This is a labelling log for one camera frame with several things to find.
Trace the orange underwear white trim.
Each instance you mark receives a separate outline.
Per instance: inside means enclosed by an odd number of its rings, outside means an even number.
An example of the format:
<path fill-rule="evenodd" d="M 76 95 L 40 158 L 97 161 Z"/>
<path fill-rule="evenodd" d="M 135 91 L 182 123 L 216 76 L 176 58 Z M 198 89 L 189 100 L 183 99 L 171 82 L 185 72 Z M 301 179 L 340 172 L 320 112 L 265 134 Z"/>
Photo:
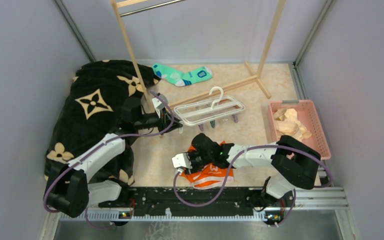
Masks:
<path fill-rule="evenodd" d="M 204 167 L 200 172 L 191 172 L 191 174 L 180 173 L 180 176 L 187 179 L 191 186 L 197 190 L 208 190 L 220 187 L 224 180 L 234 181 L 234 171 L 227 171 L 212 164 Z"/>

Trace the pink perforated plastic basket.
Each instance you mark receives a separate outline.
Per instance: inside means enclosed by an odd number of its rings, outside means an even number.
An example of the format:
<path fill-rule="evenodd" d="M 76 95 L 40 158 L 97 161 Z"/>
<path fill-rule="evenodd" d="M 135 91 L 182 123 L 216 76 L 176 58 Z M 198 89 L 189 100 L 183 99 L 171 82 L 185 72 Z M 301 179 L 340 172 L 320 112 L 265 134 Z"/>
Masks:
<path fill-rule="evenodd" d="M 315 105 L 311 100 L 281 100 L 269 103 L 267 119 L 273 141 L 278 141 L 281 132 L 275 128 L 275 113 L 281 109 L 294 109 L 297 111 L 297 120 L 309 130 L 311 136 L 303 143 L 317 151 L 322 160 L 329 160 L 331 152 L 319 120 Z"/>

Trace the white plastic clip hanger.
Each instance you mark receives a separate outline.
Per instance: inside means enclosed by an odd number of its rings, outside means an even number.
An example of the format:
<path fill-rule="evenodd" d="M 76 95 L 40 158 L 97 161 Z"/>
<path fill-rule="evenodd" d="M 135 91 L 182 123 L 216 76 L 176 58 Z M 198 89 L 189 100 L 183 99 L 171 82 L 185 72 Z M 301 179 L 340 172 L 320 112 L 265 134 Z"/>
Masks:
<path fill-rule="evenodd" d="M 173 112 L 184 125 L 194 127 L 238 115 L 246 109 L 236 98 L 225 95 L 221 87 L 214 86 L 209 93 L 215 91 L 219 91 L 216 97 L 175 106 Z"/>

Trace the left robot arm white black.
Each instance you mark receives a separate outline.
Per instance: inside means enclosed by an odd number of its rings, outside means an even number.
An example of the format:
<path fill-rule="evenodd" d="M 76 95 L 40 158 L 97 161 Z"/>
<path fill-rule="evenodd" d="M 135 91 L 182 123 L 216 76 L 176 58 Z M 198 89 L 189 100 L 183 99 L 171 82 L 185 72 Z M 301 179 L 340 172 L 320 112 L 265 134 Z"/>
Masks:
<path fill-rule="evenodd" d="M 152 137 L 153 134 L 140 134 L 143 129 L 157 128 L 156 136 L 181 128 L 176 122 L 174 111 L 169 107 L 167 97 L 155 93 L 152 98 L 155 113 L 142 114 L 140 101 L 131 98 L 124 102 L 131 117 L 126 120 L 132 132 L 113 130 L 67 164 L 57 163 L 51 167 L 43 196 L 43 207 L 49 213 L 64 213 L 75 218 L 90 206 L 111 201 L 118 207 L 129 203 L 130 193 L 123 188 L 127 184 L 115 179 L 91 182 L 91 179 L 115 157 L 124 154 L 128 146 L 137 138 Z"/>

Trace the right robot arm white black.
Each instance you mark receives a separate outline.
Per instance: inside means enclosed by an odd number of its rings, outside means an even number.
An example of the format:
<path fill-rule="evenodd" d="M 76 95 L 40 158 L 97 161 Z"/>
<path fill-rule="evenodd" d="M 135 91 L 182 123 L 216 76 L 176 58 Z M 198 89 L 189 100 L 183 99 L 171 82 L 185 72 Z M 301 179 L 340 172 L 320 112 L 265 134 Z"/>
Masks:
<path fill-rule="evenodd" d="M 311 190 L 315 186 L 321 155 L 292 136 L 282 135 L 265 145 L 218 143 L 203 133 L 195 136 L 191 150 L 184 153 L 193 173 L 212 164 L 220 169 L 271 167 L 276 174 L 265 183 L 261 199 L 275 206 L 287 192 L 295 188 Z"/>

